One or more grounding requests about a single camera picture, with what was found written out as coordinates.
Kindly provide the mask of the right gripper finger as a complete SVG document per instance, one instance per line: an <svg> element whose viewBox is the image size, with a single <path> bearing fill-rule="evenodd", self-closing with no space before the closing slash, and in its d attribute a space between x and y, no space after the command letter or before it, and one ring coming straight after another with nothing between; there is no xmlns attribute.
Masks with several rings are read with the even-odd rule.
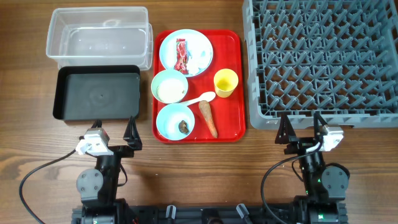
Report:
<svg viewBox="0 0 398 224"><path fill-rule="evenodd" d="M282 114L280 117L280 126L275 137L276 144L289 144L297 140L296 133L290 123L287 114Z"/></svg>
<svg viewBox="0 0 398 224"><path fill-rule="evenodd" d="M327 122L322 118L321 114L316 111L313 114L313 129L315 137L321 135L321 127L327 125Z"/></svg>

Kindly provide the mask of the light blue bowl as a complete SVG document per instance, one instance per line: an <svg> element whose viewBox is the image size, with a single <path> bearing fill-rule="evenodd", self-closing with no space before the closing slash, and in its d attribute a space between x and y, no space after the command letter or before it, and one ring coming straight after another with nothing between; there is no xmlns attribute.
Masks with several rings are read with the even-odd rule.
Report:
<svg viewBox="0 0 398 224"><path fill-rule="evenodd" d="M181 120L186 121L189 133L182 134L178 129ZM163 107L156 117L156 128L161 136L171 141L179 141L188 137L195 127L195 117L192 110L180 103Z"/></svg>

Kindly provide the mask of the brown food scrap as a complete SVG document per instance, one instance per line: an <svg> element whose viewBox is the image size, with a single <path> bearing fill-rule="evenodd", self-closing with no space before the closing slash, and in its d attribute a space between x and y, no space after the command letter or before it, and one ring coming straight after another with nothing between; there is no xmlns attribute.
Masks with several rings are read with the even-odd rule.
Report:
<svg viewBox="0 0 398 224"><path fill-rule="evenodd" d="M182 134L188 134L190 131L187 127L187 123L184 120L181 120L181 122L178 124L178 129Z"/></svg>

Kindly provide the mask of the white rice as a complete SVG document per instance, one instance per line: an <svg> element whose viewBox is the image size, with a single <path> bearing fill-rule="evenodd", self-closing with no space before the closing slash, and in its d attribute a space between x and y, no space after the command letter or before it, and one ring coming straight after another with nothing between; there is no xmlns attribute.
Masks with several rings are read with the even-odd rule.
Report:
<svg viewBox="0 0 398 224"><path fill-rule="evenodd" d="M157 87L157 96L163 103L176 103L186 94L184 83L181 80L169 78Z"/></svg>

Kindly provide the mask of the green bowl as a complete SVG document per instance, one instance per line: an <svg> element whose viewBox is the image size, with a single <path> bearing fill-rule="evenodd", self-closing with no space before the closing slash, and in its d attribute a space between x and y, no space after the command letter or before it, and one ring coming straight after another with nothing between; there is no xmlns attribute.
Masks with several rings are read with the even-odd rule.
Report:
<svg viewBox="0 0 398 224"><path fill-rule="evenodd" d="M154 96L154 98L156 100L158 100L159 102L163 103L162 101L159 100L158 96L157 96L157 87L159 86L159 84L161 82L163 82L164 80L167 80L169 78L174 78L174 79L178 79L181 80L184 83L184 87L185 87L185 91L187 94L188 91L188 81L187 78L181 73L178 72L176 70L163 70L161 72L159 72L158 74L155 75L155 77L152 79L152 83L151 83L151 92L152 95Z"/></svg>

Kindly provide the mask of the yellow cup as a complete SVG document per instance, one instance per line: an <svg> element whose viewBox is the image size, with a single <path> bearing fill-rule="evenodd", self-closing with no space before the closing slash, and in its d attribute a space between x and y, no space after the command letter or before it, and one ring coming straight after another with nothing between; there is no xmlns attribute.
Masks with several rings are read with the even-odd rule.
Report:
<svg viewBox="0 0 398 224"><path fill-rule="evenodd" d="M235 71L224 68L215 73L213 82L215 93L221 98L227 98L237 87L239 78Z"/></svg>

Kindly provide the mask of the orange carrot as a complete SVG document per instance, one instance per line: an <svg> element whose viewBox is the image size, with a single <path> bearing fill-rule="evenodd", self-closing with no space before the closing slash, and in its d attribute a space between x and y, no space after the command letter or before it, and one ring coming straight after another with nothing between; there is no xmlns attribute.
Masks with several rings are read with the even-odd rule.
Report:
<svg viewBox="0 0 398 224"><path fill-rule="evenodd" d="M206 121L206 125L208 126L208 129L210 130L211 135L214 138L217 138L218 132L216 130L216 127L215 127L215 124L213 121L213 116L212 116L211 107L210 107L209 102L207 102L206 100L202 100L199 102L198 106L201 111L201 114L203 115L203 117Z"/></svg>

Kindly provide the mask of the white plastic spoon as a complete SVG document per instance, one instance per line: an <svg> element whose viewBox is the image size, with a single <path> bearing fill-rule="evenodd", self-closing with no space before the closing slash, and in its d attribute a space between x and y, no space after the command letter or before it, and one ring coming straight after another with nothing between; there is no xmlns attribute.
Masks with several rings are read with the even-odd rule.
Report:
<svg viewBox="0 0 398 224"><path fill-rule="evenodd" d="M201 101L211 102L216 97L216 93L213 91L208 91L202 93L198 98L194 98L192 100L180 102L181 105L189 106L195 103L199 103Z"/></svg>

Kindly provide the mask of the red snack wrapper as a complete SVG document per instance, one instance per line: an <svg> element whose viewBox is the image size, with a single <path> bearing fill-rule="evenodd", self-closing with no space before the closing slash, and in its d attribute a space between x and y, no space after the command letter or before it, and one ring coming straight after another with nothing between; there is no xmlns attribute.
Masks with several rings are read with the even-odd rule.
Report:
<svg viewBox="0 0 398 224"><path fill-rule="evenodd" d="M176 40L176 51L177 51L177 62L174 65L174 69L181 72L184 75L188 74L187 68L187 48L185 39Z"/></svg>

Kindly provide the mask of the white tissue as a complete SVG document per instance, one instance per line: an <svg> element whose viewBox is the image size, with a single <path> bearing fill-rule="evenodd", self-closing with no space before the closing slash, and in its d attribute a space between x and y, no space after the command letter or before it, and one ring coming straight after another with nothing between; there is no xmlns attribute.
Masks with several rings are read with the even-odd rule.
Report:
<svg viewBox="0 0 398 224"><path fill-rule="evenodd" d="M192 48L188 50L187 69L189 75L198 75L211 62L210 48Z"/></svg>

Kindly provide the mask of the light blue plate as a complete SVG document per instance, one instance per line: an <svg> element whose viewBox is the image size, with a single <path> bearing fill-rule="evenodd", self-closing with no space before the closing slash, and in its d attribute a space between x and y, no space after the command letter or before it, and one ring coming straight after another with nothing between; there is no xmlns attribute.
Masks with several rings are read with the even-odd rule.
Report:
<svg viewBox="0 0 398 224"><path fill-rule="evenodd" d="M181 29L171 32L161 42L159 49L159 60L165 69L174 69L174 65L177 62L177 51L176 51L176 40L185 39L187 48L187 59L188 50L192 48L210 48L211 49L211 61L213 60L213 46L210 40L201 32L192 29ZM197 75L185 75L186 77L195 77Z"/></svg>

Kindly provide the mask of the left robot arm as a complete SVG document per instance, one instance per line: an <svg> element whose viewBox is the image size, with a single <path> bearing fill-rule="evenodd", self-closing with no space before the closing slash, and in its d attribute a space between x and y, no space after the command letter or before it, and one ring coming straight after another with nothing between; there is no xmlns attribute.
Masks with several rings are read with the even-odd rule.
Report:
<svg viewBox="0 0 398 224"><path fill-rule="evenodd" d="M129 207L126 200L117 199L119 173L124 172L121 160L133 157L135 151L142 149L142 141L136 128L134 117L129 118L122 146L110 146L109 136L97 120L86 133L79 137L76 151L80 155L93 156L96 165L84 170L76 180L82 207L72 212L72 223L138 223L138 216Z"/></svg>

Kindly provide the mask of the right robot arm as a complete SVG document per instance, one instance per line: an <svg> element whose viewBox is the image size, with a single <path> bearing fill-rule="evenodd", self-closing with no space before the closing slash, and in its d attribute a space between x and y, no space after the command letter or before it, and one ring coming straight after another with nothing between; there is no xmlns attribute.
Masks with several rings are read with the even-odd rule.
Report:
<svg viewBox="0 0 398 224"><path fill-rule="evenodd" d="M350 172L341 164L327 164L324 152L334 149L343 140L343 129L333 126L316 112L313 116L314 136L296 136L286 114L282 115L275 139L285 144L285 154L298 155L304 196L296 196L289 205L289 223L348 223L346 198Z"/></svg>

